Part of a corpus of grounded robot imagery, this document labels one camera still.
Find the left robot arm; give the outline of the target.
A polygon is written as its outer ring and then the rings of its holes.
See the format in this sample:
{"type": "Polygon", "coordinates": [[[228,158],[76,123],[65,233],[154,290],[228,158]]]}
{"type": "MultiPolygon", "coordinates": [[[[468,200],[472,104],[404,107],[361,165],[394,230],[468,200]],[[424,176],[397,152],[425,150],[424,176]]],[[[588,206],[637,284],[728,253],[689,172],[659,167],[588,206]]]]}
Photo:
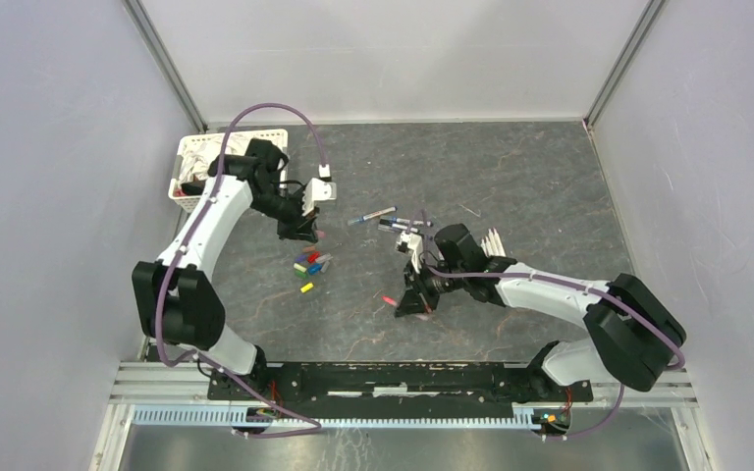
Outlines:
{"type": "Polygon", "coordinates": [[[260,347],[226,324],[226,308],[211,277],[241,215],[252,209],[277,223],[283,240],[315,243],[316,210],[304,211],[305,186],[286,177],[290,162],[274,142],[253,138],[242,155],[215,159],[200,198],[173,242],[153,262],[132,273],[135,303],[145,335],[193,348],[233,371],[231,385],[245,399],[262,397],[269,374],[260,347]]]}

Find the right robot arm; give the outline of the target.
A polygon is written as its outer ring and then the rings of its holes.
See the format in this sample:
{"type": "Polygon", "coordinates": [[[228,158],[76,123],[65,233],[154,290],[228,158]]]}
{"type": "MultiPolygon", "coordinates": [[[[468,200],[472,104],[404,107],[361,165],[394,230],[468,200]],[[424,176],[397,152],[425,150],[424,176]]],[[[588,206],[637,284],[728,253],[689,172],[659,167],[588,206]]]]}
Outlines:
{"type": "Polygon", "coordinates": [[[605,281],[542,271],[509,257],[496,230],[475,239],[463,224],[434,235],[406,229],[396,249],[409,259],[399,317],[431,314],[442,295],[463,290],[478,302],[535,311],[586,332],[584,340],[559,340],[536,356],[527,385],[541,400],[584,381],[648,392],[664,372],[685,365],[685,329],[633,275],[605,281]]]}

